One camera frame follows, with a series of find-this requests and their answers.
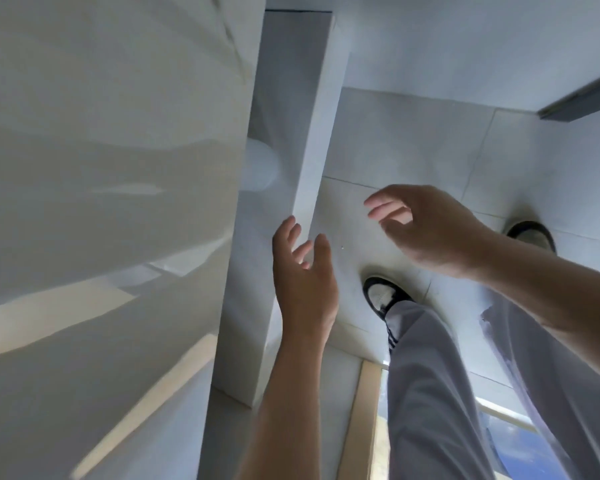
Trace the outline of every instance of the black and white shoe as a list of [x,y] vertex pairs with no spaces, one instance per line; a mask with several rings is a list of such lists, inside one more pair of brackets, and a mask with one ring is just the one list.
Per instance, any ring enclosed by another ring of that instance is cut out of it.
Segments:
[[386,326],[389,342],[389,354],[393,352],[400,338],[399,330],[392,330],[386,322],[386,314],[396,303],[401,301],[415,301],[410,295],[395,283],[382,278],[371,276],[362,285],[362,292],[371,309],[380,317]]
[[553,254],[557,254],[555,248],[555,242],[549,229],[540,222],[536,221],[522,221],[513,224],[512,227],[506,232],[507,236],[518,241],[532,244]]

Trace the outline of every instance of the shoe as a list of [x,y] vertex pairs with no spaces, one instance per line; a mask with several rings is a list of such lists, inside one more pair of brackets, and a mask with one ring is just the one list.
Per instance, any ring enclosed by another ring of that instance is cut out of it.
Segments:
[[394,333],[386,322],[388,311],[396,303],[401,301],[415,301],[410,295],[395,283],[382,278],[381,276],[370,276],[362,285],[367,303],[376,315],[384,322],[388,335],[389,354],[393,352],[398,343],[396,333]]
[[540,222],[522,221],[514,224],[507,232],[507,236],[518,241],[537,246],[553,254],[558,254],[555,242],[549,229]]

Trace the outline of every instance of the hand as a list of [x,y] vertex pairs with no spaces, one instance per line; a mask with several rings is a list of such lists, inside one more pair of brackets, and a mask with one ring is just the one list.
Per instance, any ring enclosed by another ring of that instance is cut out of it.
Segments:
[[302,228],[288,217],[273,236],[273,282],[282,311],[283,337],[309,338],[322,346],[338,313],[338,285],[331,266],[331,247],[324,234],[315,240],[313,265],[304,261],[313,244],[292,252]]
[[389,185],[365,201],[369,217],[417,265],[468,277],[500,235],[451,195],[430,185]]

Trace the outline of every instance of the forearm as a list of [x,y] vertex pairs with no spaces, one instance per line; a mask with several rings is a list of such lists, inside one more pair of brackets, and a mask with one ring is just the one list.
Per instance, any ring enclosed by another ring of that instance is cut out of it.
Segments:
[[497,235],[468,277],[524,308],[600,373],[600,273]]
[[320,478],[320,341],[284,337],[239,480]]

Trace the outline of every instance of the trouser leg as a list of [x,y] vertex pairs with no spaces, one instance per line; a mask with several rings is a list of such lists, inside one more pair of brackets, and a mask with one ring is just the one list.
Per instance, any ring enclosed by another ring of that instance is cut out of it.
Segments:
[[529,417],[572,480],[600,480],[600,375],[500,295],[485,336]]
[[399,335],[387,387],[390,479],[493,479],[475,398],[444,322],[410,301],[386,320]]

